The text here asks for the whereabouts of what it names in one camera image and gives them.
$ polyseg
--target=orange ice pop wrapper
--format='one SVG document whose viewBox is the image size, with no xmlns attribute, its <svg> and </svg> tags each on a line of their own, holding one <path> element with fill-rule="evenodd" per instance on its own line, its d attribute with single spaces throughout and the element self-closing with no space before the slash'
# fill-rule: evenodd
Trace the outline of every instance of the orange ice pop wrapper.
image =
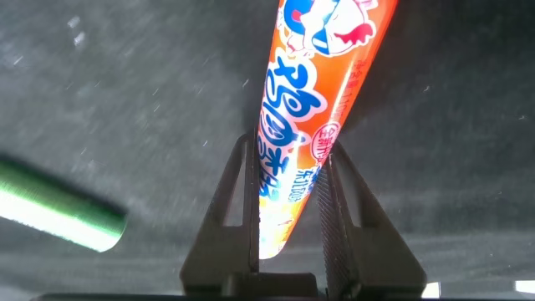
<svg viewBox="0 0 535 301">
<path fill-rule="evenodd" d="M 260 258 L 303 210 L 396 0 L 280 0 L 258 125 Z"/>
</svg>

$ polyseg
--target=dust speck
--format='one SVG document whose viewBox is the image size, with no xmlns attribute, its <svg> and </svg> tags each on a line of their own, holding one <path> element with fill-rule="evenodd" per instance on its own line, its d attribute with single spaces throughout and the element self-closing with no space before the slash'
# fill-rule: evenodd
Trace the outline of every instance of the dust speck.
<svg viewBox="0 0 535 301">
<path fill-rule="evenodd" d="M 75 28 L 79 23 L 80 23 L 80 17 L 74 16 L 67 22 L 67 25 L 69 25 L 70 28 Z"/>
<path fill-rule="evenodd" d="M 18 62 L 20 62 L 22 59 L 24 59 L 24 57 L 21 55 L 20 57 L 18 57 L 18 59 L 16 59 L 14 62 L 13 62 L 13 66 L 18 64 Z"/>
<path fill-rule="evenodd" d="M 74 38 L 74 46 L 79 46 L 85 40 L 85 33 L 78 33 L 76 38 Z"/>
</svg>

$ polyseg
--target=gray felt surface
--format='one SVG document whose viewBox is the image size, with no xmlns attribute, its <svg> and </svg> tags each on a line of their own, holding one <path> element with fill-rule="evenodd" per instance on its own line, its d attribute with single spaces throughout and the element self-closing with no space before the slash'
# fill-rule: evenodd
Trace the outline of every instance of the gray felt surface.
<svg viewBox="0 0 535 301">
<path fill-rule="evenodd" d="M 257 122 L 276 7 L 0 2 L 0 152 L 129 212 L 102 254 L 0 220 L 3 299 L 181 292 L 227 156 Z M 534 13 L 401 0 L 341 135 L 430 281 L 535 278 Z M 325 283 L 314 202 L 262 269 Z"/>
</svg>

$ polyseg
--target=cartoon character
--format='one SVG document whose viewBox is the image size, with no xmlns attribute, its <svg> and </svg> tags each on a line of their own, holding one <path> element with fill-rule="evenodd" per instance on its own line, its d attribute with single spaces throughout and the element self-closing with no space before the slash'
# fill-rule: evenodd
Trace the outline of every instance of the cartoon character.
<svg viewBox="0 0 535 301">
<path fill-rule="evenodd" d="M 377 1 L 287 0 L 278 16 L 281 40 L 289 54 L 344 54 L 375 36 L 367 11 L 377 8 Z"/>
</svg>

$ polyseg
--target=green cylinder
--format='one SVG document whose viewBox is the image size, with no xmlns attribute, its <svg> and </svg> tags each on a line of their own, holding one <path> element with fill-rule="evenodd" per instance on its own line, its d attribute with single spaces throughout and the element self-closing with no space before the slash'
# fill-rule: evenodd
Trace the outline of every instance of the green cylinder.
<svg viewBox="0 0 535 301">
<path fill-rule="evenodd" d="M 112 248 L 126 226 L 124 214 L 1 159 L 0 217 L 98 252 Z"/>
</svg>

